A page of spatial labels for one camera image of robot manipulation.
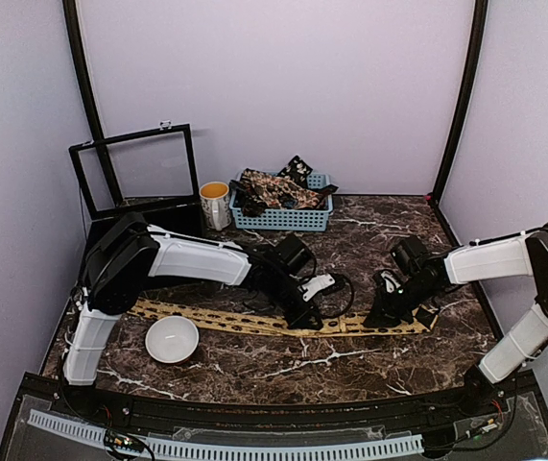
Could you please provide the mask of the yellow beetle-pattern tie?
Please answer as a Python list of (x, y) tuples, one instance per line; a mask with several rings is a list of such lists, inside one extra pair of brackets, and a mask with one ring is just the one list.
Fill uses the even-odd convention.
[(199, 328), (231, 333), (302, 338), (416, 335), (431, 332), (439, 319), (439, 313), (435, 309), (421, 305), (414, 311), (415, 319), (411, 324), (402, 323), (397, 327), (367, 328), (363, 325), (367, 316), (352, 313), (337, 319), (325, 320), (323, 327), (319, 330), (289, 329), (286, 321), (279, 316), (241, 314), (175, 303), (153, 302), (143, 298), (136, 302), (128, 314), (149, 320), (161, 320), (170, 316), (182, 317), (191, 320)]

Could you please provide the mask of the white bowl orange outside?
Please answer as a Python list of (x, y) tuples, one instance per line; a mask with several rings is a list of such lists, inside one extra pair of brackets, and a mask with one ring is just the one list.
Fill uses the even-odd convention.
[(196, 351), (199, 342), (197, 326), (180, 316), (169, 316), (156, 321), (145, 337), (149, 356), (163, 364), (185, 362)]

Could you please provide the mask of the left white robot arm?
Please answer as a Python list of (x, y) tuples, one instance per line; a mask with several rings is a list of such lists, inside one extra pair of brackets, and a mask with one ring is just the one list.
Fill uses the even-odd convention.
[(240, 245), (172, 232), (139, 213), (126, 214), (89, 249), (74, 288), (80, 314), (63, 358), (62, 374), (70, 384), (65, 404), (82, 419), (101, 412), (101, 396), (88, 386), (114, 325), (151, 279), (210, 280), (255, 290), (281, 308), (289, 329), (321, 329), (322, 315), (298, 277), (312, 257), (293, 234), (275, 245)]

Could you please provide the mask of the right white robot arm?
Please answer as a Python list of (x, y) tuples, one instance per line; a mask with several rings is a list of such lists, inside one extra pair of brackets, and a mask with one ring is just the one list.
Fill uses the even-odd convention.
[(400, 281), (389, 271), (375, 274), (376, 291), (365, 328), (396, 328), (411, 324), (416, 310), (430, 298), (454, 286), (527, 276), (534, 280), (536, 297), (520, 320), (465, 372), (456, 407), (467, 417), (491, 404), (498, 383), (508, 379), (548, 346), (548, 223), (530, 230), (486, 240), (475, 240), (446, 253), (430, 252), (411, 235), (391, 250)]

